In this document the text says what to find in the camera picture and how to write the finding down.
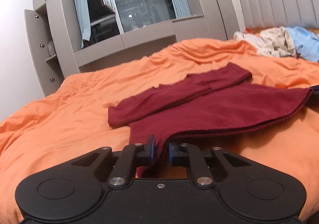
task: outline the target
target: headboard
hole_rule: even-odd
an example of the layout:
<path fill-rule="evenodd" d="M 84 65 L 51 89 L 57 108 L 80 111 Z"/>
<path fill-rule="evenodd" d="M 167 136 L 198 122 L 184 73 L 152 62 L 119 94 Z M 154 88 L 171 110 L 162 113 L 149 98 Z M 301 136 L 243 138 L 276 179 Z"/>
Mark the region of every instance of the headboard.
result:
<path fill-rule="evenodd" d="M 319 32 L 319 0 L 240 0 L 245 26 L 254 32 L 302 26 Z"/>

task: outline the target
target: pile of clothes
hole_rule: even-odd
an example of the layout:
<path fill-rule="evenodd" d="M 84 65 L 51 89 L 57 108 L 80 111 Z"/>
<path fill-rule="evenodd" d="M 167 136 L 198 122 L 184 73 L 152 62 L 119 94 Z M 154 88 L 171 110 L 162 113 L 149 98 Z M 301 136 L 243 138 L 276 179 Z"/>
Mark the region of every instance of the pile of clothes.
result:
<path fill-rule="evenodd" d="M 261 56 L 292 56 L 319 61 L 319 37 L 302 27 L 270 28 L 256 35 L 235 32 L 234 40 L 248 41 L 258 49 L 257 54 Z"/>

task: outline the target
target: orange duvet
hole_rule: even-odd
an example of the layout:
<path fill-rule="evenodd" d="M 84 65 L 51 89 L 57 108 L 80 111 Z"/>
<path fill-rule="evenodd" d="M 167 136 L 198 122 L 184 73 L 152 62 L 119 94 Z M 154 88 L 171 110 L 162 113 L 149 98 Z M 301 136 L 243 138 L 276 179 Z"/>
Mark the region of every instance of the orange duvet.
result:
<path fill-rule="evenodd" d="M 56 93 L 0 123 L 0 223 L 23 219 L 14 199 L 23 178 L 102 146 L 116 151 L 128 144 L 129 127 L 113 130 L 107 124 L 108 106 L 228 62 L 251 71 L 253 83 L 279 88 L 319 84 L 318 63 L 257 56 L 247 42 L 211 39 L 186 40 L 141 60 L 70 76 Z M 262 130 L 202 140 L 199 145 L 219 145 L 296 177 L 307 190 L 300 218 L 319 210 L 319 103 Z M 163 173 L 182 175 L 180 168 L 167 167 Z"/>

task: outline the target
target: metal rivet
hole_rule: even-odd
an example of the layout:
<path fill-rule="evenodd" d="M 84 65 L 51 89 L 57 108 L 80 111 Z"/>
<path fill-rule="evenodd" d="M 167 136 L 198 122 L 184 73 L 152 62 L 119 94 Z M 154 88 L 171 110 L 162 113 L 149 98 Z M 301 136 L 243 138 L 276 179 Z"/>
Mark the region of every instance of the metal rivet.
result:
<path fill-rule="evenodd" d="M 158 188 L 164 188 L 164 187 L 165 187 L 165 184 L 158 184 L 157 187 L 158 187 Z"/>
<path fill-rule="evenodd" d="M 110 180 L 112 185 L 122 185 L 125 183 L 125 180 L 122 177 L 114 177 Z"/>
<path fill-rule="evenodd" d="M 201 185 L 209 185 L 213 182 L 213 180 L 209 177 L 199 177 L 197 182 Z"/>

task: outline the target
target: dark red fabric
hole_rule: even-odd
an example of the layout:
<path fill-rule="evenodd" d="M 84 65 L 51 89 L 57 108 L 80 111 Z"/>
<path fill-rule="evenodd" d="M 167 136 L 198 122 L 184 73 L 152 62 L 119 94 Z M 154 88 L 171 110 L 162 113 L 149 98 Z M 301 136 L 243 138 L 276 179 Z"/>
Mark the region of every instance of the dark red fabric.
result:
<path fill-rule="evenodd" d="M 119 108 L 111 109 L 111 114 L 109 109 L 109 122 L 115 122 L 112 118 L 115 115 L 118 123 L 131 122 L 131 144 L 145 143 L 153 134 L 156 156 L 159 157 L 169 137 L 170 140 L 213 137 L 256 130 L 291 117 L 312 93 L 310 88 L 279 89 L 243 82 L 250 76 L 248 71 L 234 64 L 208 73 L 188 75 L 177 84 L 152 88 L 125 99 Z M 196 89 L 194 85 L 209 86 L 210 91 Z M 196 95 L 191 89 L 200 92 L 205 89 L 206 93 Z"/>
<path fill-rule="evenodd" d="M 175 84 L 150 88 L 136 96 L 122 100 L 116 107 L 108 108 L 108 123 L 118 128 L 142 119 L 164 108 L 176 106 L 205 95 L 211 91 L 226 88 L 251 78 L 249 71 L 229 63 L 219 70 L 202 74 L 189 74 Z"/>

